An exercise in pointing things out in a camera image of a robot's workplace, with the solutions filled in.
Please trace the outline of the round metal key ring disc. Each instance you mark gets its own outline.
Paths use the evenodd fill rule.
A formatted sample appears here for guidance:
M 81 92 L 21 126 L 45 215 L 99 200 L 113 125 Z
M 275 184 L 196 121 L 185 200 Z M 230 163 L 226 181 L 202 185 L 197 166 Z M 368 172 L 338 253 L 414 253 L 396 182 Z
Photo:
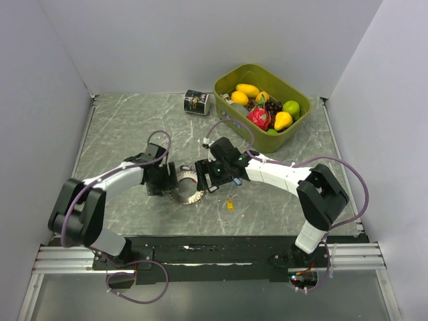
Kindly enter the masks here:
M 178 187 L 170 191 L 172 201 L 181 205 L 192 205 L 201 201 L 205 196 L 204 191 L 197 190 L 197 173 L 195 169 L 187 165 L 180 166 L 177 172 Z

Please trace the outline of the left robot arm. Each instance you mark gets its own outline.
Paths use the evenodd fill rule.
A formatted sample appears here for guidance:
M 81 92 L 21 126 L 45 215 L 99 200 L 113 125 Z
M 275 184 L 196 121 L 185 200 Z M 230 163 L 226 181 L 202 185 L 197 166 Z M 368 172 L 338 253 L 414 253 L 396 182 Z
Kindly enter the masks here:
M 166 162 L 169 150 L 149 143 L 146 150 L 124 159 L 112 170 L 79 181 L 68 179 L 62 186 L 48 229 L 60 235 L 64 247 L 81 245 L 108 256 L 118 269 L 133 259 L 131 240 L 104 226 L 106 203 L 137 185 L 144 185 L 150 196 L 162 197 L 178 187 L 173 162 Z

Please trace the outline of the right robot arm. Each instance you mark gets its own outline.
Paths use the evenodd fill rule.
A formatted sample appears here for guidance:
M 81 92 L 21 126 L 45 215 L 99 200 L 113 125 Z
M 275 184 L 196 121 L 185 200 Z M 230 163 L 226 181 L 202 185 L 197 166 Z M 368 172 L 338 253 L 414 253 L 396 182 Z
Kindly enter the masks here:
M 316 248 L 349 202 L 348 195 L 332 171 L 323 164 L 315 167 L 281 165 L 263 154 L 240 152 L 230 140 L 203 139 L 207 158 L 195 162 L 197 190 L 212 193 L 221 185 L 242 180 L 265 183 L 295 195 L 305 222 L 291 245 L 296 265 L 307 266 Z

